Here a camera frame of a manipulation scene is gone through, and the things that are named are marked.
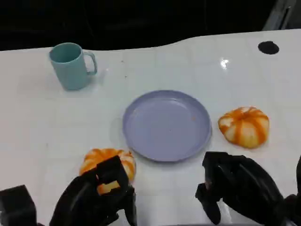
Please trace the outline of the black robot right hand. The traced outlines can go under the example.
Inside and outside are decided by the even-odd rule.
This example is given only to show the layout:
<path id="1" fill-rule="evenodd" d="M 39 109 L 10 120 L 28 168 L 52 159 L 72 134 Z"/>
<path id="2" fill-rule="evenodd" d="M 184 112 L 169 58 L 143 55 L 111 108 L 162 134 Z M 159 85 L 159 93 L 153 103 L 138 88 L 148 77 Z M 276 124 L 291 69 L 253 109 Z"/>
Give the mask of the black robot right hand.
<path id="1" fill-rule="evenodd" d="M 222 200 L 239 214 L 264 226 L 281 225 L 276 213 L 284 200 L 271 176 L 254 160 L 226 152 L 206 152 L 203 163 L 205 182 L 195 197 L 215 225 L 221 221 L 218 202 Z"/>

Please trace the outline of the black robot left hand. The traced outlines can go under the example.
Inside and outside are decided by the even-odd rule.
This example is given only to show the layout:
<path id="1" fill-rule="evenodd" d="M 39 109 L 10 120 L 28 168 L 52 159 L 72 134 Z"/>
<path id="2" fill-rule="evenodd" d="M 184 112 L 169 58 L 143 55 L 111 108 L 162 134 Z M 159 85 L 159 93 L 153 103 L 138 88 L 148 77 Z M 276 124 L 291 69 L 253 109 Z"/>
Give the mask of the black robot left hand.
<path id="1" fill-rule="evenodd" d="M 72 180 L 58 200 L 51 226 L 108 226 L 124 210 L 137 224 L 135 190 L 121 160 L 114 156 Z"/>

